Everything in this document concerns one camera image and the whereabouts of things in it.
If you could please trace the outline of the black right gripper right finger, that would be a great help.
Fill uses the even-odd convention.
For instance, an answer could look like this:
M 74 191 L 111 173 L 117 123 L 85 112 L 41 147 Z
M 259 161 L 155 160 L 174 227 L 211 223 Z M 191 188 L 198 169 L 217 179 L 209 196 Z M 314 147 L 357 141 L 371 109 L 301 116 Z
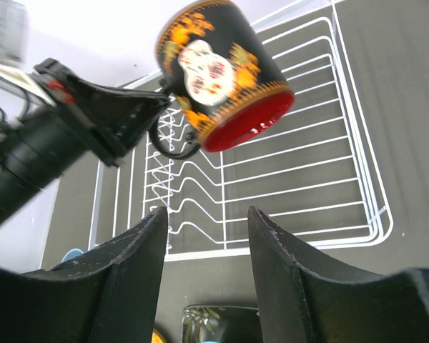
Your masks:
M 380 275 L 309 245 L 250 207 L 265 342 L 429 342 L 429 268 Z

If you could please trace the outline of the black floral square plate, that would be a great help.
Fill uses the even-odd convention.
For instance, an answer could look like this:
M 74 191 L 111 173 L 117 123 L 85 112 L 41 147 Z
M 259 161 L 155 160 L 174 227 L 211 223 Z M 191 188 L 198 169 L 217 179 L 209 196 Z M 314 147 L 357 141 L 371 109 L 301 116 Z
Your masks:
M 254 307 L 189 305 L 182 312 L 181 342 L 262 343 Z

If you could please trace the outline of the yellow patterned round plate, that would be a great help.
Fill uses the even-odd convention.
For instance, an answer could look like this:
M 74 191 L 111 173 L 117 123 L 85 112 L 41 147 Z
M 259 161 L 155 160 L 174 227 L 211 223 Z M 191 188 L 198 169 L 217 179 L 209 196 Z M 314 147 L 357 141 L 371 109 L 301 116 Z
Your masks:
M 153 329 L 151 343 L 166 343 L 166 340 L 157 329 Z

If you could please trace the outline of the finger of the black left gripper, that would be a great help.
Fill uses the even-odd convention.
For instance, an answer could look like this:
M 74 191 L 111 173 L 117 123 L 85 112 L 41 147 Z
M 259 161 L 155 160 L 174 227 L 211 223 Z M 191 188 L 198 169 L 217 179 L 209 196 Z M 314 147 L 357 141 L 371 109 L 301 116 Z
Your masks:
M 57 116 L 106 166 L 119 166 L 170 105 L 166 94 L 95 84 L 53 58 L 34 66 L 33 80 L 53 99 Z

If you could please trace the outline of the black decorated mug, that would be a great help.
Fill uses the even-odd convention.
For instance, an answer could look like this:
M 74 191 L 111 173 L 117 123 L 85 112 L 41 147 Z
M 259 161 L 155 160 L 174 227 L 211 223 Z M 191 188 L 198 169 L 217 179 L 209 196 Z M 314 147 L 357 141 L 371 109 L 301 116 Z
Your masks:
M 170 159 L 200 149 L 221 152 L 275 124 L 295 95 L 233 1 L 196 1 L 163 28 L 155 49 L 162 91 L 174 94 L 192 131 L 189 148 L 174 153 L 153 124 L 149 138 Z

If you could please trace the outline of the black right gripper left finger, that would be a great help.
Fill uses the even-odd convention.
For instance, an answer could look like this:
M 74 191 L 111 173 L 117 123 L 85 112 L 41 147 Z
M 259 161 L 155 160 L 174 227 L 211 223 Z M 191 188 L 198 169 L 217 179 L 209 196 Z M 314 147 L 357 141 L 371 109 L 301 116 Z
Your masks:
M 50 270 L 0 268 L 0 342 L 150 342 L 167 243 L 165 207 Z

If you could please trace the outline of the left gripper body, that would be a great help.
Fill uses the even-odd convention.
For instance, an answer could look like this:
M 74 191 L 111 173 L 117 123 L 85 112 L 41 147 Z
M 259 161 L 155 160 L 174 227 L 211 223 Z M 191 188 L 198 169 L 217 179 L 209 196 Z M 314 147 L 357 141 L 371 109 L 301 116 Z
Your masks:
M 37 113 L 0 141 L 0 225 L 87 148 L 57 116 Z

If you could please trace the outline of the light blue cup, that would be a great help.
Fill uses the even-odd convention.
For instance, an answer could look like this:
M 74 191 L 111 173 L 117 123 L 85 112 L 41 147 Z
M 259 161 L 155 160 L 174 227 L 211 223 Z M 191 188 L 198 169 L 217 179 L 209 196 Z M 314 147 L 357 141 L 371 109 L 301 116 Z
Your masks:
M 82 249 L 79 249 L 79 248 L 70 249 L 61 259 L 61 263 L 69 261 L 70 259 L 76 258 L 76 257 L 82 255 L 83 253 L 84 253 L 84 251 Z

